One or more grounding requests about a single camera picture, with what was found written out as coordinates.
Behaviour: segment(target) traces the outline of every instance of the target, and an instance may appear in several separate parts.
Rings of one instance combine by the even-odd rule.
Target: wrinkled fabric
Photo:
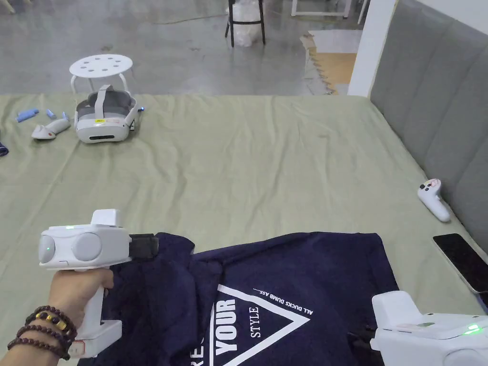
[[[155,260],[113,266],[103,312],[123,336],[80,366],[359,366],[347,333],[375,327],[371,298],[398,289],[376,234],[289,234],[194,255],[188,239],[158,238]]]
[[[136,98],[145,111],[127,140],[83,144],[72,127],[32,140],[50,122],[41,112],[15,121],[31,108],[73,117],[71,94],[0,96],[10,151],[0,157],[0,344],[47,302],[41,232],[87,224],[100,208],[119,209],[132,234],[181,235],[197,252],[292,232],[376,232],[422,312],[484,314],[432,237],[476,243],[454,215],[442,223],[418,200],[426,177],[368,99]]]

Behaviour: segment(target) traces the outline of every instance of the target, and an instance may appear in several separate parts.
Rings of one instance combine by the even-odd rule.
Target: black phone screen
[[[488,264],[461,235],[440,235],[433,239],[475,291],[488,292]]]

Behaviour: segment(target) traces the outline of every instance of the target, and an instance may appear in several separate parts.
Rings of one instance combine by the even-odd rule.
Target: concrete floor
[[[357,29],[358,12],[353,6],[347,20],[303,20],[290,16],[291,0],[264,2],[266,46],[232,49],[224,38],[226,16],[215,16],[225,12],[225,0],[33,0],[32,6],[11,0],[15,15],[0,5],[0,93],[69,92],[71,63],[119,53],[134,60],[135,78],[127,80],[135,93],[310,94],[300,36],[311,29]],[[334,5],[300,0],[299,10]],[[215,17],[161,24],[205,16]],[[79,90],[88,91],[83,82]]]

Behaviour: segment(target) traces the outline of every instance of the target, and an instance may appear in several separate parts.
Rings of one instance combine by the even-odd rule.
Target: white triangle print
[[[296,314],[290,310],[283,309],[275,304],[272,304],[260,297],[248,295],[238,290],[234,290],[233,288],[219,285],[218,290],[224,294],[233,296],[235,298],[249,301],[251,303],[255,303],[258,306],[265,308],[266,310],[281,315],[287,319],[290,319],[292,322],[282,329],[278,330],[277,332],[273,333],[269,337],[263,339],[261,342],[253,346],[252,348],[248,349],[247,351],[241,353],[239,356],[236,356],[231,361],[227,362],[224,366],[237,366],[240,365],[245,360],[251,358],[255,354],[261,352],[263,349],[268,348],[270,345],[275,343],[276,341],[283,338],[285,335],[293,332],[295,329],[301,327],[303,324],[308,322],[310,319]],[[212,308],[212,314],[210,316],[210,352],[209,352],[209,365],[214,366],[214,319],[215,319],[215,310]]]

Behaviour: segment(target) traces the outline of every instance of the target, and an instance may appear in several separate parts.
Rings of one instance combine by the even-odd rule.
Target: gray upholstered headboard
[[[429,178],[488,252],[488,36],[400,0],[371,91]]]

